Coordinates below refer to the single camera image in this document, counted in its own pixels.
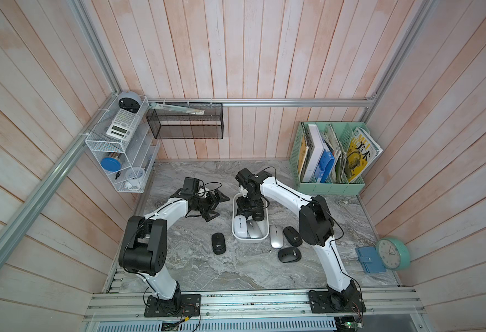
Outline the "blue wallet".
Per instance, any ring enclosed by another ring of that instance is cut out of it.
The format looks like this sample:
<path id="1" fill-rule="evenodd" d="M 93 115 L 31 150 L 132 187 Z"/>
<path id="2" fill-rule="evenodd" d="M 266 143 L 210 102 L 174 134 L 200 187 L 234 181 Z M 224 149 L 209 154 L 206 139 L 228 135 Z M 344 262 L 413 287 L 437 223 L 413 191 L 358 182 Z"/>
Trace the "blue wallet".
<path id="1" fill-rule="evenodd" d="M 356 254 L 365 273 L 377 274 L 387 270 L 374 246 L 356 248 Z"/>

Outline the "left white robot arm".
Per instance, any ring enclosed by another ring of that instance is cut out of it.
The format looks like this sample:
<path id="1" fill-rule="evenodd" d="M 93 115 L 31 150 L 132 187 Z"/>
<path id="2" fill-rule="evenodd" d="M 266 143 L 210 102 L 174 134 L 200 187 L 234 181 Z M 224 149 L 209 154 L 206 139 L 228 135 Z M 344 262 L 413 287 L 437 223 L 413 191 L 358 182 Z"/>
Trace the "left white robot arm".
<path id="1" fill-rule="evenodd" d="M 220 191 L 198 178 L 186 177 L 182 188 L 172 194 L 166 203 L 153 212 L 129 218 L 118 254 L 118 264 L 126 272 L 139 276 L 152 290 L 155 298 L 177 301 L 178 282 L 165 267 L 168 251 L 168 231 L 182 218 L 201 217 L 209 222 L 217 217 L 220 203 L 230 200 Z"/>

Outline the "white storage box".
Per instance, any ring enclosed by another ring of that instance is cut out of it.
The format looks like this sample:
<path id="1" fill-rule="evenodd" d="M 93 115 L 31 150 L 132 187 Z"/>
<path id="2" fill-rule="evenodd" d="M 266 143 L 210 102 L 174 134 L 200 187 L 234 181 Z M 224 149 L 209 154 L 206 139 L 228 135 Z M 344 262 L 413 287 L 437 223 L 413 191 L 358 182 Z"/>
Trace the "white storage box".
<path id="1" fill-rule="evenodd" d="M 232 234 L 239 242 L 258 243 L 269 237 L 269 211 L 264 210 L 261 221 L 253 220 L 253 215 L 240 212 L 237 199 L 243 197 L 236 194 L 233 198 Z"/>

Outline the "blue folder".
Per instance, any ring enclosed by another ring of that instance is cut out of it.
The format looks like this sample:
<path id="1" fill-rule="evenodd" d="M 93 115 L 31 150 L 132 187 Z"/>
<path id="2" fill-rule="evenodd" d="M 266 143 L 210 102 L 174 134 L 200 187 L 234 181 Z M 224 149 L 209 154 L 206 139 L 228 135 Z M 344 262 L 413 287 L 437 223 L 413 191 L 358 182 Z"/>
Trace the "blue folder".
<path id="1" fill-rule="evenodd" d="M 324 144 L 324 151 L 319 160 L 316 171 L 314 172 L 314 177 L 316 183 L 325 183 L 329 178 L 331 170 L 335 165 L 335 156 L 333 151 L 329 148 L 327 143 Z"/>

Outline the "white cup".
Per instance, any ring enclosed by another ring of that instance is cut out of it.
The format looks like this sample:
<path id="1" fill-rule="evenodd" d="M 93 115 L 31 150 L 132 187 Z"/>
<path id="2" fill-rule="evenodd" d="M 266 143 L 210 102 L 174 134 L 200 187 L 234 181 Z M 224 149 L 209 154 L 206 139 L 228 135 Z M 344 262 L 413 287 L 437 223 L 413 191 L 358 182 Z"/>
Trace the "white cup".
<path id="1" fill-rule="evenodd" d="M 125 173 L 125 188 L 127 190 L 139 190 L 145 177 L 145 170 L 142 167 L 131 167 Z"/>

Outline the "blue lid jar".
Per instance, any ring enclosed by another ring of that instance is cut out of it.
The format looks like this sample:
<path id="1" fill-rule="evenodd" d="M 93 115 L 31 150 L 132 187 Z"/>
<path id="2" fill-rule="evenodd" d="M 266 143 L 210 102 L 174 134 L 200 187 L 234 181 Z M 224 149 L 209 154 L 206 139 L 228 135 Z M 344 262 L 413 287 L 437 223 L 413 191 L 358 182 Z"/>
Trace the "blue lid jar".
<path id="1" fill-rule="evenodd" d="M 109 152 L 100 161 L 100 165 L 105 171 L 117 172 L 121 169 L 121 153 L 119 152 Z"/>

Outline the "round grey speaker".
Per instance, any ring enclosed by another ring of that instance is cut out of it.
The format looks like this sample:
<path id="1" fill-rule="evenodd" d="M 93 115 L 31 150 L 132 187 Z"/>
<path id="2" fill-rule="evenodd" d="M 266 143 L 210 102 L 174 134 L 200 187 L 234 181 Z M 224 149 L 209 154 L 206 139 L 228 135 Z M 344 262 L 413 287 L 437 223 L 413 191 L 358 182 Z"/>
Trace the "round grey speaker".
<path id="1" fill-rule="evenodd" d="M 118 95 L 118 106 L 130 113 L 138 113 L 142 104 L 141 97 L 132 91 L 124 91 Z"/>

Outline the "green file organizer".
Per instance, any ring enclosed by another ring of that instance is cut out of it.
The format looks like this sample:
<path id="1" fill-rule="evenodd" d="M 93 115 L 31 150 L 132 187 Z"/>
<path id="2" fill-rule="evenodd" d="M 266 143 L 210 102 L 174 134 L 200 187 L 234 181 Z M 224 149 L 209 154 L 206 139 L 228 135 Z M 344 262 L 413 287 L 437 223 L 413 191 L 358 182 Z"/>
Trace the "green file organizer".
<path id="1" fill-rule="evenodd" d="M 367 128 L 365 123 L 356 123 L 356 122 L 299 122 L 296 127 L 295 131 L 295 138 L 291 150 L 291 156 L 289 157 L 291 174 L 293 177 L 293 181 L 295 183 L 294 188 L 297 191 L 302 192 L 304 194 L 308 194 L 311 196 L 315 196 L 317 194 L 320 195 L 358 195 L 363 190 L 365 186 L 365 182 L 363 181 L 363 177 L 358 177 L 354 182 L 348 183 L 345 177 L 342 177 L 342 180 L 339 182 L 332 183 L 330 179 L 328 179 L 325 183 L 316 183 L 312 180 L 309 183 L 301 183 L 300 176 L 298 174 L 298 159 L 300 154 L 300 147 L 302 144 L 302 134 L 303 128 L 307 127 L 309 124 L 316 124 L 319 130 L 324 130 L 327 125 L 331 125 L 336 134 L 338 135 L 339 141 L 348 147 L 350 138 L 353 134 L 353 130 L 356 127 L 361 127 L 365 131 L 369 132 L 370 130 Z"/>

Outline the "yellow magazine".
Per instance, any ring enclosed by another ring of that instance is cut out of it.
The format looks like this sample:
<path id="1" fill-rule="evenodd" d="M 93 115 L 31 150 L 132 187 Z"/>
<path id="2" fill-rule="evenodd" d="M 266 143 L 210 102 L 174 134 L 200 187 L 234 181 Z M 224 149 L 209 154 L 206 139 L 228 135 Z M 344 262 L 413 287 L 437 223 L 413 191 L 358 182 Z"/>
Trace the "yellow magazine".
<path id="1" fill-rule="evenodd" d="M 383 148 L 362 127 L 353 130 L 347 150 L 345 176 L 353 183 L 381 154 Z"/>

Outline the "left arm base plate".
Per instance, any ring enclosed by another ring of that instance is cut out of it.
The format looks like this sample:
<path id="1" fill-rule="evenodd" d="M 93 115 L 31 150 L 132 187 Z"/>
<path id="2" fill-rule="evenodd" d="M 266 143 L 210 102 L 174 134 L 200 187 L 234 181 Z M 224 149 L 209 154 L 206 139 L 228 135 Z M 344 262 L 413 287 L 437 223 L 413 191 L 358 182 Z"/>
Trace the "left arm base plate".
<path id="1" fill-rule="evenodd" d="M 175 293 L 171 300 L 161 300 L 150 295 L 144 316 L 146 318 L 194 317 L 200 316 L 201 295 Z"/>

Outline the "aluminium rail frame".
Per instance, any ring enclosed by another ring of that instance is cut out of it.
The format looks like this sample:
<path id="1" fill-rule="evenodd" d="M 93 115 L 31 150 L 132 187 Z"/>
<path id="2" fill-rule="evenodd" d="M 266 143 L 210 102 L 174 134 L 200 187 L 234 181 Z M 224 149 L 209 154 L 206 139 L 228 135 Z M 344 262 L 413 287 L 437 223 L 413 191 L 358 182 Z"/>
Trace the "aluminium rail frame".
<path id="1" fill-rule="evenodd" d="M 147 318 L 144 293 L 92 297 L 82 331 L 433 331 L 411 287 L 368 287 L 365 312 L 315 313 L 309 290 L 243 290 L 201 293 L 199 313 Z"/>

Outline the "black mouse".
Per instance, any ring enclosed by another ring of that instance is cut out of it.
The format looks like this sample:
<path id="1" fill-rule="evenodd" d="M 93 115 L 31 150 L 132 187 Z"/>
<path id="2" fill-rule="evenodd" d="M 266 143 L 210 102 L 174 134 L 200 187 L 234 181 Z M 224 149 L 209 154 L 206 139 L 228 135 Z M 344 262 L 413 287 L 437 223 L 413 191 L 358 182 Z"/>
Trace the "black mouse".
<path id="1" fill-rule="evenodd" d="M 281 249 L 278 254 L 278 259 L 281 263 L 294 263 L 300 261 L 302 258 L 301 252 L 297 247 L 288 247 Z"/>
<path id="2" fill-rule="evenodd" d="M 211 237 L 212 251 L 215 255 L 222 255 L 226 252 L 225 236 L 221 232 L 216 232 Z"/>
<path id="3" fill-rule="evenodd" d="M 264 211 L 263 210 L 255 211 L 252 214 L 252 218 L 254 221 L 263 221 L 265 218 Z"/>
<path id="4" fill-rule="evenodd" d="M 303 240 L 299 234 L 299 232 L 292 226 L 287 226 L 283 230 L 283 234 L 286 237 L 288 243 L 292 247 L 299 247 L 302 245 Z"/>

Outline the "white mouse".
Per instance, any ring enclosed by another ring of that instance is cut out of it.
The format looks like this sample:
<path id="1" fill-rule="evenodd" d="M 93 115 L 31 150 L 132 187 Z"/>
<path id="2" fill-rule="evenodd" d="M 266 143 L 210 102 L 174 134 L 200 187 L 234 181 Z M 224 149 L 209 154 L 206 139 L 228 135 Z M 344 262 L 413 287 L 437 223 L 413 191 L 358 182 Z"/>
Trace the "white mouse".
<path id="1" fill-rule="evenodd" d="M 247 220 L 243 215 L 236 215 L 233 220 L 234 235 L 240 239 L 248 237 Z"/>

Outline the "white calculator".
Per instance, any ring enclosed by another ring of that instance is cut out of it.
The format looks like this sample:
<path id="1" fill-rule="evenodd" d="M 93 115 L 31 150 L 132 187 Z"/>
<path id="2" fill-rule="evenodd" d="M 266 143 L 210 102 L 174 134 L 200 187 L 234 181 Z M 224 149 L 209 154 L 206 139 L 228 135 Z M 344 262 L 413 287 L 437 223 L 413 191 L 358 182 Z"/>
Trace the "white calculator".
<path id="1" fill-rule="evenodd" d="M 140 123 L 140 116 L 125 109 L 119 109 L 106 135 L 119 141 L 130 141 Z"/>

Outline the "silver mouse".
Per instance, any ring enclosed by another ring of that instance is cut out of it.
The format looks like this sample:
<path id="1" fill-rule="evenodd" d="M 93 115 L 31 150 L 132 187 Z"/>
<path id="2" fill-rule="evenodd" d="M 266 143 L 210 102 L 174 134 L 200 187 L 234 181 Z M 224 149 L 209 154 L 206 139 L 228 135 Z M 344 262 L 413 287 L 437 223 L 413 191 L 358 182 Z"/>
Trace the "silver mouse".
<path id="1" fill-rule="evenodd" d="M 271 246 L 274 249 L 283 248 L 284 246 L 283 227 L 279 225 L 271 225 L 269 235 L 270 235 Z"/>
<path id="2" fill-rule="evenodd" d="M 263 238 L 262 231 L 256 221 L 248 220 L 246 224 L 247 224 L 247 233 L 249 238 L 251 239 Z"/>

